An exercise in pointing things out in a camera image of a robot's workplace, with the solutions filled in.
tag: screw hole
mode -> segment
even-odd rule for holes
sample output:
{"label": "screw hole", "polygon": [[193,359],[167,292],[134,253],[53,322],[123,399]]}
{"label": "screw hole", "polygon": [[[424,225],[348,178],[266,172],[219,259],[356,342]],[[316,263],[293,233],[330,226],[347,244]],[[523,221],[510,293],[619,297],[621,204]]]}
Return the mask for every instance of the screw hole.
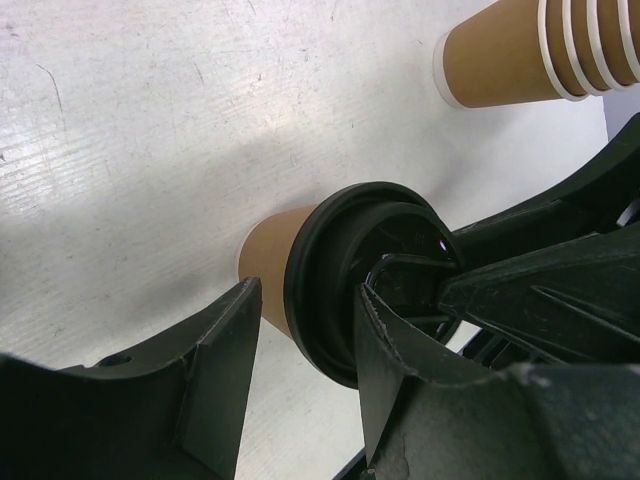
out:
{"label": "screw hole", "polygon": [[129,355],[122,355],[121,353],[115,353],[103,358],[98,362],[98,367],[115,367],[117,365],[124,365],[133,360],[133,357]]}

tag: scratched white surface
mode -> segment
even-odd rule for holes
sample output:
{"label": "scratched white surface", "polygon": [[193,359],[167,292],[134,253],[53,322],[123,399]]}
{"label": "scratched white surface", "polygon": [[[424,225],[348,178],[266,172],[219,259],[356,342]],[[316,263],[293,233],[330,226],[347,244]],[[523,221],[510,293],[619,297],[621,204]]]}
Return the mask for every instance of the scratched white surface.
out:
{"label": "scratched white surface", "polygon": [[[452,227],[606,141],[602,103],[456,111],[437,38],[489,2],[0,0],[0,350],[92,364],[216,298],[246,230],[361,181]],[[240,479],[327,479],[357,394],[263,325]]]}

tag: black plastic part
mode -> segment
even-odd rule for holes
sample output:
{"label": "black plastic part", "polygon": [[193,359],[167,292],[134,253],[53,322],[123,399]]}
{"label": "black plastic part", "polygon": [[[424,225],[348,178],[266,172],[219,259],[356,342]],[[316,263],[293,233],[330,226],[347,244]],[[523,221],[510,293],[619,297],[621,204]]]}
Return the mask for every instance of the black plastic part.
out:
{"label": "black plastic part", "polygon": [[640,478],[640,367],[494,372],[418,331],[365,285],[355,313],[367,471],[377,480]]}
{"label": "black plastic part", "polygon": [[0,357],[0,478],[233,478],[261,303],[247,279],[91,368]]}
{"label": "black plastic part", "polygon": [[358,287],[367,466],[341,478],[640,478],[639,193],[636,116],[558,186],[455,232],[466,271],[434,279],[438,310],[483,328],[460,355]]}
{"label": "black plastic part", "polygon": [[[433,209],[411,190],[386,182],[355,185],[331,196],[307,219],[293,244],[284,285],[289,329],[305,357],[342,385],[357,385],[353,288],[385,255],[396,253],[433,257],[460,269],[450,233]],[[375,288],[391,303],[406,302],[390,294],[412,281],[389,270]],[[441,338],[457,328],[447,320],[440,316],[433,327]]]}
{"label": "black plastic part", "polygon": [[[553,164],[553,159],[542,159]],[[640,195],[640,114],[584,167],[515,207],[454,232],[467,270],[618,228]]]}
{"label": "black plastic part", "polygon": [[439,305],[550,362],[640,363],[637,292],[640,224],[452,278]]}

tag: black plastic bracket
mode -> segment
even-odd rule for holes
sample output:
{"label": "black plastic bracket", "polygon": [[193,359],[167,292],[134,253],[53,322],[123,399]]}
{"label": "black plastic bracket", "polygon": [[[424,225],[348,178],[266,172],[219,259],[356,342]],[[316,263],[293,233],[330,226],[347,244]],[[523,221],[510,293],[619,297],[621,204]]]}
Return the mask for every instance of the black plastic bracket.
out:
{"label": "black plastic bracket", "polygon": [[247,279],[91,368],[0,357],[0,478],[233,478],[261,305]]}

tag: cup stack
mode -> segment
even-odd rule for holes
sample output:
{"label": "cup stack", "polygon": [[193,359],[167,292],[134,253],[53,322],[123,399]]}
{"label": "cup stack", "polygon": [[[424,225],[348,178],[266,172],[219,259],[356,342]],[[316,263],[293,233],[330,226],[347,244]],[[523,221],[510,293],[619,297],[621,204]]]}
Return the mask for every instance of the cup stack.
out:
{"label": "cup stack", "polygon": [[455,107],[579,101],[640,81],[640,1],[499,0],[436,46],[434,75]]}

